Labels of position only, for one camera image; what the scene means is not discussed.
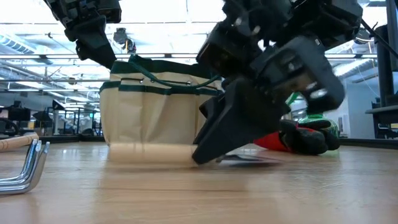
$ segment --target table surface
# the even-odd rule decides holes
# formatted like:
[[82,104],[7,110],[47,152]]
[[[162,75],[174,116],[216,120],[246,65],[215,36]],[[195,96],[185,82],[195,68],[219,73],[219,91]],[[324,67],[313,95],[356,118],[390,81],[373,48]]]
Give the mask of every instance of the table surface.
[[[24,150],[0,154],[0,178]],[[398,151],[342,147],[320,157],[264,152],[257,166],[110,164],[103,143],[54,144],[39,185],[0,197],[1,224],[393,224]]]

